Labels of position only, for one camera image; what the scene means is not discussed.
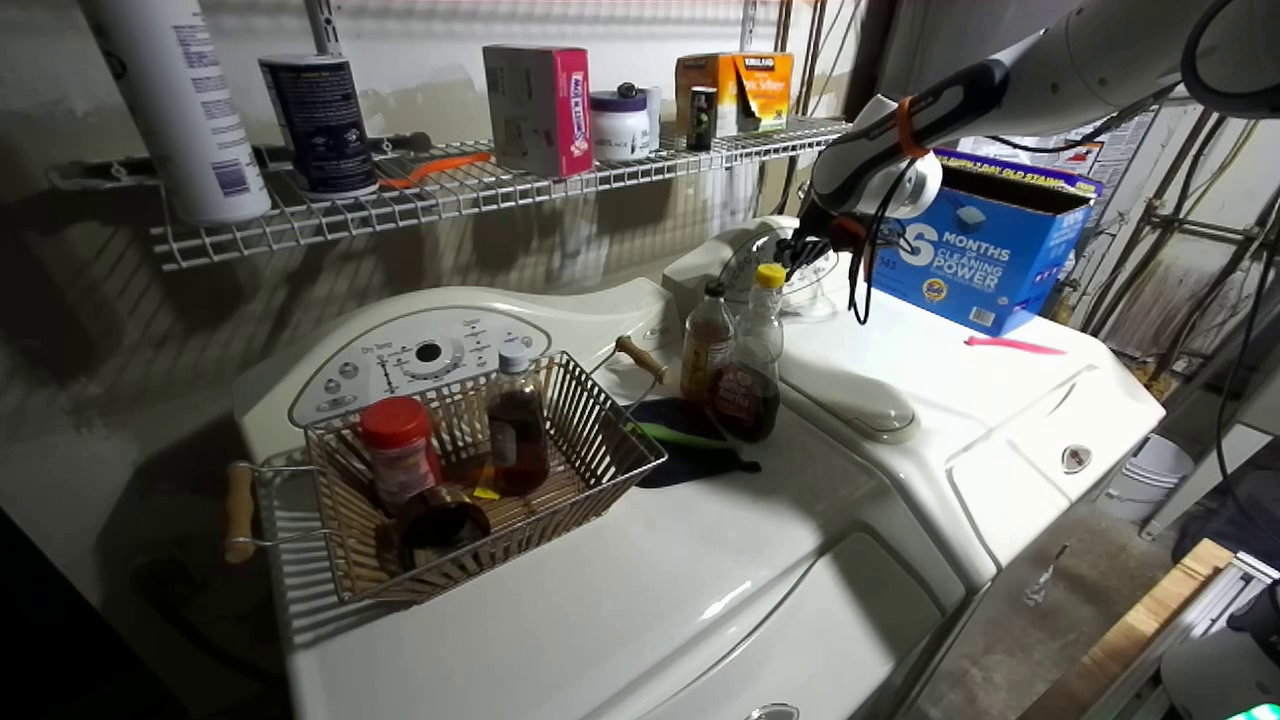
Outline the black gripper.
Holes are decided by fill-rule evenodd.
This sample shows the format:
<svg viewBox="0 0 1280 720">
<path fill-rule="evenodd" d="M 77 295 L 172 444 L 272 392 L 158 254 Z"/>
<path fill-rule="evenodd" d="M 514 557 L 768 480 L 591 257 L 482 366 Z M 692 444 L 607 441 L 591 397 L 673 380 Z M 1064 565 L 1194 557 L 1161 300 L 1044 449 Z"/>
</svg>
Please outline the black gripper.
<svg viewBox="0 0 1280 720">
<path fill-rule="evenodd" d="M 876 247 L 881 215 L 809 204 L 799 225 L 776 243 L 771 259 L 796 274 L 814 265 L 824 254 L 846 254 L 846 284 L 860 284 L 876 265 Z"/>
</svg>

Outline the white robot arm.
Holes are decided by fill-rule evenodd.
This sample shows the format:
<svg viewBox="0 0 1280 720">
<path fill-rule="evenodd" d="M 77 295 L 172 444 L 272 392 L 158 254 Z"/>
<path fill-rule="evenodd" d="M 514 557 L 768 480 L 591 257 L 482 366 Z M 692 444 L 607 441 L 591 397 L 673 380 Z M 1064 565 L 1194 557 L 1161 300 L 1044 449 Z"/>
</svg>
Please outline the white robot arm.
<svg viewBox="0 0 1280 720">
<path fill-rule="evenodd" d="M 1280 118 L 1280 0 L 1080 0 L 1054 24 L 978 55 L 927 89 L 876 97 L 810 160 L 783 269 L 881 243 L 920 212 L 927 151 L 951 138 L 1039 138 L 1118 118 L 1182 89 L 1194 103 Z"/>
</svg>

